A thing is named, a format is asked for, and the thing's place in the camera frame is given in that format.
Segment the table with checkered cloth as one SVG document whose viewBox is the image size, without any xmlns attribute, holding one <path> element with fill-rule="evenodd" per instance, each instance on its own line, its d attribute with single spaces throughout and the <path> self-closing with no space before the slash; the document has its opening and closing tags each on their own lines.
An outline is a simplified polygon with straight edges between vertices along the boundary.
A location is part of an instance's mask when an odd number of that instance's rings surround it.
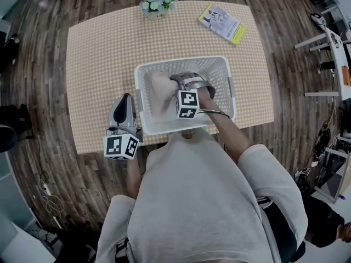
<svg viewBox="0 0 351 263">
<path fill-rule="evenodd" d="M 208 5 L 208 1 L 180 1 L 175 11 L 160 20 L 150 20 L 139 7 L 130 7 L 69 29 L 66 89 L 79 154 L 103 150 L 109 110 L 125 93 L 134 97 L 141 124 L 134 70 L 151 62 L 225 57 L 235 90 L 235 124 L 247 128 L 274 121 L 269 72 L 250 8 L 214 3 L 247 26 L 240 43 L 233 45 L 199 23 Z"/>
</svg>

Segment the white plastic laundry basket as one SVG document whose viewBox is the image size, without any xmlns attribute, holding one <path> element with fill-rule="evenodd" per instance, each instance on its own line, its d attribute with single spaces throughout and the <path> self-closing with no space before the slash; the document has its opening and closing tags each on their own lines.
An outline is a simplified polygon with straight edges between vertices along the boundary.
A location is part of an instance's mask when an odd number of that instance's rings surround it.
<svg viewBox="0 0 351 263">
<path fill-rule="evenodd" d="M 161 135 L 195 128 L 204 128 L 212 124 L 206 114 L 196 115 L 193 119 L 176 118 L 176 100 L 172 99 L 167 112 L 155 118 L 150 107 L 149 74 L 162 70 L 169 76 L 183 72 L 194 72 L 205 78 L 214 87 L 214 101 L 220 109 L 236 118 L 236 99 L 227 58 L 222 56 L 203 56 L 182 58 L 141 64 L 134 70 L 135 92 L 138 102 L 139 117 L 146 135 Z"/>
</svg>

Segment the white table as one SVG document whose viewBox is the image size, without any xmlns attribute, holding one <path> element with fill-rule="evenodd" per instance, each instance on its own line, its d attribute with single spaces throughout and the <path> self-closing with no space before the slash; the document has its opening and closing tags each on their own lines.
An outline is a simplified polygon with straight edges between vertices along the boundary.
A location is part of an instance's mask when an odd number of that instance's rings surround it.
<svg viewBox="0 0 351 263">
<path fill-rule="evenodd" d="M 332 91 L 318 91 L 311 93 L 304 93 L 304 96 L 330 96 L 330 97 L 340 97 L 341 100 L 351 99 L 351 82 L 350 85 L 344 84 L 344 76 L 347 74 L 346 70 L 349 70 L 349 74 L 351 73 L 350 67 L 348 65 L 346 53 L 344 51 L 343 43 L 341 37 L 331 31 L 329 28 L 326 28 L 324 33 L 317 35 L 313 38 L 307 39 L 301 43 L 295 44 L 294 48 L 298 49 L 300 47 L 304 47 L 311 43 L 317 42 L 319 40 L 326 39 L 326 42 L 317 45 L 315 47 L 309 48 L 310 52 L 316 51 L 318 49 L 322 49 L 325 47 L 329 47 L 331 49 L 332 60 L 335 65 L 335 76 L 338 80 L 338 90 Z"/>
</svg>

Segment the beige clothes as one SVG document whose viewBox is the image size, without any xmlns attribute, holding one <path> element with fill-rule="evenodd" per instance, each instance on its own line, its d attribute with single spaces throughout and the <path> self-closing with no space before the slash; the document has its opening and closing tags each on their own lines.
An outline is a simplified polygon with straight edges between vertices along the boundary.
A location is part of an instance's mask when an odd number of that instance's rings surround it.
<svg viewBox="0 0 351 263">
<path fill-rule="evenodd" d="M 171 80 L 163 70 L 150 72 L 147 83 L 151 114 L 158 122 L 168 110 L 173 97 L 178 92 L 179 85 L 176 81 Z"/>
</svg>

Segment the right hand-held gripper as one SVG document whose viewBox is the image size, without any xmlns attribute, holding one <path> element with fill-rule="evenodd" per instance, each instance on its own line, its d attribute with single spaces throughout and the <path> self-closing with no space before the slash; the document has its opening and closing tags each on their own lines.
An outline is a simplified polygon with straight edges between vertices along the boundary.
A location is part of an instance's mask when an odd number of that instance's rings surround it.
<svg viewBox="0 0 351 263">
<path fill-rule="evenodd" d="M 211 99 L 216 94 L 215 88 L 203 77 L 194 72 L 172 75 L 170 80 L 178 84 L 176 97 L 176 115 L 179 119 L 194 119 L 200 109 L 198 90 L 207 88 Z"/>
</svg>

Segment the white flowers in pot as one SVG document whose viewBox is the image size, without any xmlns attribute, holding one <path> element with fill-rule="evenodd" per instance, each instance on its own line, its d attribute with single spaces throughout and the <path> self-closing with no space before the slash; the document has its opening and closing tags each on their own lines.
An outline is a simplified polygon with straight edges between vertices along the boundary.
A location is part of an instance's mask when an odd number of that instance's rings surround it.
<svg viewBox="0 0 351 263">
<path fill-rule="evenodd" d="M 140 8 L 144 15 L 150 20 L 163 19 L 169 11 L 175 9 L 175 2 L 178 0 L 143 0 Z"/>
</svg>

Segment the person's left forearm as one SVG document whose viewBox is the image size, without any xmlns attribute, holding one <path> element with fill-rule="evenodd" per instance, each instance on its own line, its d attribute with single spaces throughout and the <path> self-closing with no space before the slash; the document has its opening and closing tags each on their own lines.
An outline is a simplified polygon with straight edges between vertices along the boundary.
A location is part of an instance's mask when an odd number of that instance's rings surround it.
<svg viewBox="0 0 351 263">
<path fill-rule="evenodd" d="M 126 188 L 127 196 L 133 199 L 137 199 L 140 185 L 142 181 L 142 175 L 138 159 L 130 159 L 127 161 L 127 177 L 126 177 Z"/>
</svg>

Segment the black round bin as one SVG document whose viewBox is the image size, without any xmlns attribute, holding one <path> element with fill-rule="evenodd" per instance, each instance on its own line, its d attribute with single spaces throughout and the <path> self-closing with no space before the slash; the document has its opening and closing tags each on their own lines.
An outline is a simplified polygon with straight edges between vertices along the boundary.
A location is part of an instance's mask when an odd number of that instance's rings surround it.
<svg viewBox="0 0 351 263">
<path fill-rule="evenodd" d="M 13 128 L 0 125 L 0 153 L 7 152 L 13 148 L 17 139 L 17 134 Z"/>
</svg>

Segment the person's light grey shirt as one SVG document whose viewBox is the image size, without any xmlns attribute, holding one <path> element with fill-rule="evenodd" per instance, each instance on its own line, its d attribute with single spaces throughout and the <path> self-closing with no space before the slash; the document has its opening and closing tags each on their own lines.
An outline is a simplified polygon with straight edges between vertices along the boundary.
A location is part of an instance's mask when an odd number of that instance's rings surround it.
<svg viewBox="0 0 351 263">
<path fill-rule="evenodd" d="M 115 263 L 117 246 L 126 243 L 132 263 L 281 263 L 262 197 L 301 244 L 308 227 L 301 193 L 264 145 L 234 162 L 203 129 L 189 139 L 173 133 L 149 154 L 137 197 L 111 199 L 96 262 Z"/>
</svg>

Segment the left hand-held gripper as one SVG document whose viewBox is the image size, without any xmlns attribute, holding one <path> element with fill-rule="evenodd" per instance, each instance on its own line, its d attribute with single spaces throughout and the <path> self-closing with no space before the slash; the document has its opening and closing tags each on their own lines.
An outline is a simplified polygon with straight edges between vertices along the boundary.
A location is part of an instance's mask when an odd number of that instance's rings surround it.
<svg viewBox="0 0 351 263">
<path fill-rule="evenodd" d="M 135 127 L 135 104 L 129 93 L 114 102 L 108 120 L 110 127 L 103 138 L 104 156 L 114 160 L 134 159 L 139 143 L 143 142 L 143 135 L 142 128 L 138 125 Z"/>
</svg>

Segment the person's right forearm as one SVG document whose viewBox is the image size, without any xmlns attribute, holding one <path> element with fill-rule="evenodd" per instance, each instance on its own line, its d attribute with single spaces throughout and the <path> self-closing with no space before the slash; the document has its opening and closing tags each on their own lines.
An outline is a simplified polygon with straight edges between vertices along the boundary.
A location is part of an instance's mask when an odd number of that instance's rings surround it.
<svg viewBox="0 0 351 263">
<path fill-rule="evenodd" d="M 199 89 L 198 97 L 201 111 L 212 120 L 219 131 L 228 155 L 237 163 L 240 156 L 250 147 L 248 138 L 210 98 L 207 88 Z"/>
</svg>

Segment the white and yellow book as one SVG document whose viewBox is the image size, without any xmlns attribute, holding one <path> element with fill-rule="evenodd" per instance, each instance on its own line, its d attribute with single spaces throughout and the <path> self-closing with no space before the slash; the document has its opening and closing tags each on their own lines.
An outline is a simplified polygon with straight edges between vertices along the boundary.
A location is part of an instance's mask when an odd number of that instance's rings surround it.
<svg viewBox="0 0 351 263">
<path fill-rule="evenodd" d="M 231 16 L 222 8 L 209 4 L 205 11 L 198 17 L 204 27 L 221 36 L 231 44 L 240 43 L 247 26 L 239 19 Z"/>
</svg>

